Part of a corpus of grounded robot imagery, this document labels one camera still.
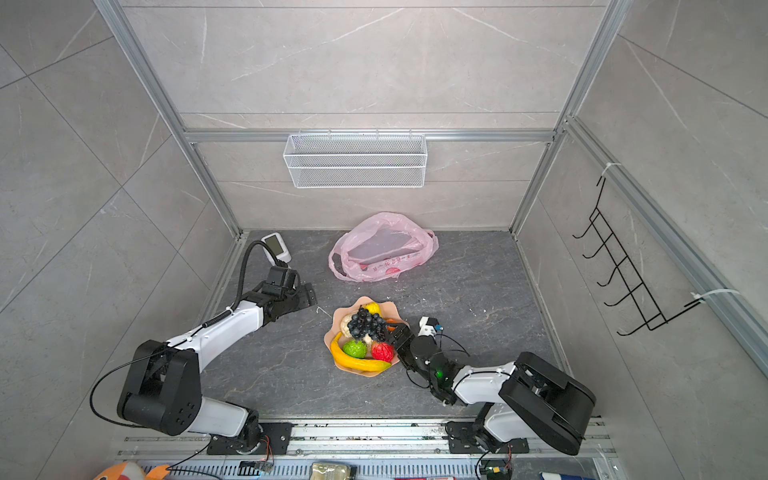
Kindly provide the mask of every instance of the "small white display device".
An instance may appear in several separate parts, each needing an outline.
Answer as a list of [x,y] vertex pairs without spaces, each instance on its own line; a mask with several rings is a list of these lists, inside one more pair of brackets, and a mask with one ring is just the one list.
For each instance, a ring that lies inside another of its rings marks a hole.
[[[283,241],[283,237],[279,233],[270,233],[266,237],[262,237],[261,241],[269,245],[270,250],[272,250],[272,253],[275,254],[275,257],[277,257],[278,260],[282,260],[285,263],[290,262],[290,253],[288,253],[288,247],[286,247],[286,243]],[[264,255],[266,255],[266,259],[274,265],[275,262],[272,260],[270,253],[266,251],[266,248],[262,248],[264,250]]]

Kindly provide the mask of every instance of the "red wire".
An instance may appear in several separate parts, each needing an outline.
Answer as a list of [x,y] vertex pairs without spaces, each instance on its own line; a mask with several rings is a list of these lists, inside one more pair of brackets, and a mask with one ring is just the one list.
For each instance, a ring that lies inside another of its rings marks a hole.
[[265,435],[264,438],[266,439],[266,458],[262,460],[262,462],[268,462],[270,460],[270,452],[272,452],[272,448],[270,447],[270,436]]

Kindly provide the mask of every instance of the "black metal hook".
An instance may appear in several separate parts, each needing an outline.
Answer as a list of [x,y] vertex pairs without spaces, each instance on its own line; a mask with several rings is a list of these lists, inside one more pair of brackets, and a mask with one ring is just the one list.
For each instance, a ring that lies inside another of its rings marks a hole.
[[[616,303],[606,303],[606,302],[603,302],[603,304],[605,306],[616,306],[619,303],[621,303],[624,300],[626,300],[627,298],[631,298],[632,301],[634,302],[634,305],[637,307],[637,311],[639,312],[640,317],[643,320],[643,322],[637,328],[635,328],[634,330],[632,330],[629,333],[622,333],[622,332],[618,332],[618,331],[617,331],[617,333],[620,336],[629,336],[629,335],[632,335],[633,333],[637,332],[638,330],[640,330],[644,326],[646,328],[648,328],[649,331],[653,331],[653,330],[659,328],[662,325],[666,325],[671,320],[676,319],[677,317],[679,317],[683,313],[687,312],[688,310],[693,309],[694,307],[696,307],[696,305],[699,305],[700,303],[703,303],[703,299],[696,299],[693,302],[689,302],[689,303],[686,303],[685,305],[683,305],[683,309],[679,313],[675,314],[674,316],[671,316],[671,317],[667,318],[664,315],[664,312],[659,307],[659,304],[656,301],[656,299],[654,298],[654,295],[648,289],[648,285],[646,285],[645,280],[640,275],[640,272],[637,271],[637,267],[634,265],[634,262],[629,257],[629,253],[627,253],[627,250],[624,248],[624,245],[621,243],[621,240],[619,240],[619,237],[616,235],[616,233],[614,232],[613,228],[611,228],[611,225],[608,223],[608,220],[605,218],[603,213],[600,211],[600,208],[599,208],[599,206],[600,206],[600,199],[603,196],[603,189],[605,188],[605,177],[601,176],[600,179],[598,179],[598,182],[597,182],[597,184],[595,186],[596,187],[597,186],[600,187],[600,193],[598,194],[598,199],[597,199],[597,201],[594,204],[594,209],[592,210],[592,213],[589,214],[589,225],[587,226],[587,229],[580,236],[578,236],[578,237],[576,235],[572,235],[572,236],[575,239],[583,238],[584,235],[586,235],[587,232],[591,228],[594,228],[595,233],[598,235],[598,237],[600,238],[602,243],[600,244],[598,249],[595,250],[595,252],[592,255],[586,256],[586,255],[582,254],[581,256],[586,258],[586,259],[594,258],[600,252],[600,250],[603,250],[603,248],[605,248],[605,250],[608,253],[608,256],[611,258],[611,261],[614,263],[614,268],[611,271],[611,276],[608,277],[608,281],[605,284],[600,283],[600,282],[597,282],[597,284],[599,286],[607,286],[613,280],[614,275],[616,275],[616,272],[618,272],[619,273],[619,277],[621,278],[621,281],[624,283],[624,286],[628,290],[628,293],[626,295],[622,296]],[[603,238],[603,236],[601,235],[600,231],[598,230],[598,228],[594,224],[594,222],[599,217],[602,217],[603,221],[605,222],[606,227],[608,228],[608,231],[610,232],[608,234],[608,236],[605,237],[605,238]],[[616,242],[618,243],[618,246],[621,248],[621,252],[624,254],[624,257],[621,258],[621,260],[619,260],[618,262],[616,261],[616,257],[614,257],[614,254],[611,252],[611,249],[608,248],[608,246],[607,246],[607,242],[612,237],[616,240]],[[635,272],[635,274],[637,274],[637,277],[640,279],[640,283],[637,284],[634,288],[630,288],[629,287],[629,284],[627,283],[627,279],[624,277],[624,274],[621,272],[620,266],[625,261],[630,264],[630,266],[632,267],[632,270]],[[653,302],[653,305],[656,307],[657,313],[655,315],[653,315],[650,319],[646,319],[645,318],[645,314],[643,313],[643,310],[641,309],[640,304],[637,302],[637,299],[634,297],[635,291],[637,291],[637,289],[639,289],[641,286],[645,287],[645,291],[647,292],[648,297]],[[658,317],[661,317],[662,322],[659,325],[651,326],[650,322],[652,322],[653,320],[655,320]]]

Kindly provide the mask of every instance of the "red fruit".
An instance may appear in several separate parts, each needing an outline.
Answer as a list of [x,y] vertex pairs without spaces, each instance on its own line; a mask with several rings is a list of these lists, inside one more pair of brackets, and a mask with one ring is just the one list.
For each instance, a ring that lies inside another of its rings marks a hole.
[[392,362],[395,358],[395,348],[388,343],[374,343],[371,347],[371,356],[376,360]]

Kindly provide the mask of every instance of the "orange stuffed toy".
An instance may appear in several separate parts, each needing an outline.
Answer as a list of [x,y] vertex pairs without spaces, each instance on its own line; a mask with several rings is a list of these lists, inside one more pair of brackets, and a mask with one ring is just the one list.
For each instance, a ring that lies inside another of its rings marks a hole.
[[144,475],[144,470],[133,462],[124,462],[120,465],[107,468],[94,480],[163,480],[168,475],[168,465],[155,467]]

